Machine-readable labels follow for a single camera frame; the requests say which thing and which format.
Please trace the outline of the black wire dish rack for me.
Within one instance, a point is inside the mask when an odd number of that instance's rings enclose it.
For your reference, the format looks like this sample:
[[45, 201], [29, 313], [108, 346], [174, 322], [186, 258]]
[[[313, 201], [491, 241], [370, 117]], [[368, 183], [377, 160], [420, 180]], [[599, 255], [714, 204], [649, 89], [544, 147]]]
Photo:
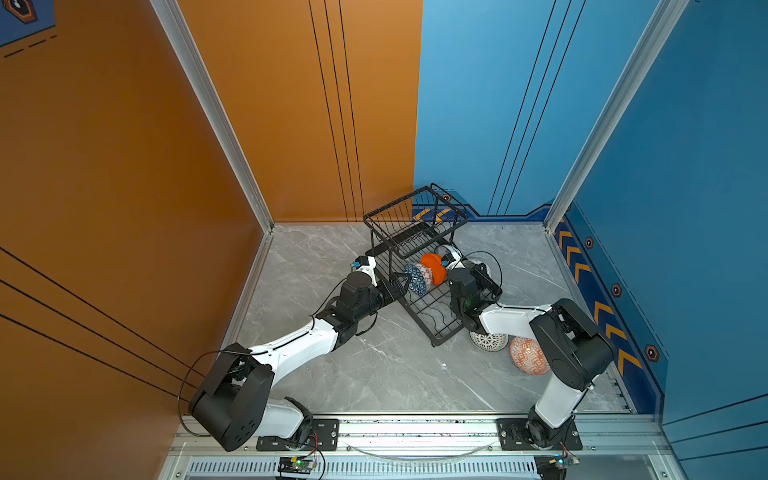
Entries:
[[480, 311], [502, 293], [493, 278], [500, 269], [483, 262], [489, 254], [464, 253], [454, 241], [473, 213], [432, 183], [363, 216], [377, 278], [405, 289], [399, 303], [434, 347], [479, 328]]

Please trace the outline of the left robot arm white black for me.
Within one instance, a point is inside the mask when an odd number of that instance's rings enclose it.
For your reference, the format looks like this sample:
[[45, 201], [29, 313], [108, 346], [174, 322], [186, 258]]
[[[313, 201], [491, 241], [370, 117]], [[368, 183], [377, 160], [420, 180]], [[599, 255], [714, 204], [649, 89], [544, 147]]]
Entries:
[[332, 289], [326, 302], [304, 327], [275, 341], [253, 347], [237, 342], [214, 353], [216, 359], [188, 404], [189, 414], [232, 452], [252, 437], [274, 437], [294, 448], [312, 435], [313, 414], [292, 397], [271, 397], [272, 387], [304, 364], [327, 355], [361, 334], [359, 323], [376, 317], [404, 297], [411, 280], [395, 273], [374, 280], [354, 271]]

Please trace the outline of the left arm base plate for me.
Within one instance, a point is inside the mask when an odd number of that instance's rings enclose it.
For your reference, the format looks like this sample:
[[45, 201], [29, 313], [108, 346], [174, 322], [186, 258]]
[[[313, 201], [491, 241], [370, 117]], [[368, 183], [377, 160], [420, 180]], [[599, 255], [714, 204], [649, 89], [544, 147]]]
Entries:
[[277, 436], [259, 437], [256, 450], [260, 452], [309, 452], [313, 448], [319, 448], [322, 452], [335, 451], [338, 436], [338, 419], [312, 419], [311, 421], [303, 421], [298, 430], [287, 439]]

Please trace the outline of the orange plastic bowl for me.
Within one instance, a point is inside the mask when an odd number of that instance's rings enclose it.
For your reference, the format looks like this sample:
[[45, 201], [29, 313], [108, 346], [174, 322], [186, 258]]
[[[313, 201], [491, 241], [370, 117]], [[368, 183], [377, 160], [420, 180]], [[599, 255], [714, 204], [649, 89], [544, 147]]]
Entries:
[[421, 258], [420, 263], [430, 271], [432, 283], [435, 286], [441, 285], [446, 280], [447, 270], [443, 265], [441, 256], [435, 253], [428, 253]]

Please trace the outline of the dark blue patterned bowl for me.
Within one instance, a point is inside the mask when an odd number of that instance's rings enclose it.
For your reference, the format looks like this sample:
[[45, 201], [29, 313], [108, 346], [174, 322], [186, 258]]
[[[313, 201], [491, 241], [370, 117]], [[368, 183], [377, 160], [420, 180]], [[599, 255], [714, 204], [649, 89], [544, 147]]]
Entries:
[[424, 296], [432, 287], [430, 271], [421, 263], [407, 263], [404, 273], [410, 278], [409, 289], [418, 297]]

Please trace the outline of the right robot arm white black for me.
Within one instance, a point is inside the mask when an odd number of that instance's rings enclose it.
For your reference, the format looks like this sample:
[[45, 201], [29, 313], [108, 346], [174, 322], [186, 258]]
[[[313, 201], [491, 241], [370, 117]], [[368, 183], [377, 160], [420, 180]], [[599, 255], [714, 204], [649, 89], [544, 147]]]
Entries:
[[574, 430], [577, 406], [614, 361], [616, 347], [569, 298], [540, 306], [498, 303], [502, 289], [483, 263], [458, 261], [446, 282], [450, 309], [467, 330], [538, 343], [552, 376], [528, 413], [526, 433], [538, 449], [562, 446]]

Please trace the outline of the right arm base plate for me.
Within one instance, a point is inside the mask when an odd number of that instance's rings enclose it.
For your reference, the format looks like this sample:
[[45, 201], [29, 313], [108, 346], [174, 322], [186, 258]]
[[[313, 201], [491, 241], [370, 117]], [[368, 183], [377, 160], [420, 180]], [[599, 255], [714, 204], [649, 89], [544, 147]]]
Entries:
[[552, 428], [543, 420], [500, 418], [496, 421], [497, 434], [504, 451], [583, 449], [581, 436], [573, 419]]

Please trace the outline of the blue floral white bowl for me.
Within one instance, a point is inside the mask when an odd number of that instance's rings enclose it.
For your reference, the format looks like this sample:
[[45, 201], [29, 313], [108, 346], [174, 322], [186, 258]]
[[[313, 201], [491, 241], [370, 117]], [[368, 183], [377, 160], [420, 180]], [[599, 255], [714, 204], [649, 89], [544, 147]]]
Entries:
[[446, 270], [452, 270], [461, 265], [463, 255], [453, 244], [438, 244], [434, 249], [434, 253], [439, 257], [442, 266]]

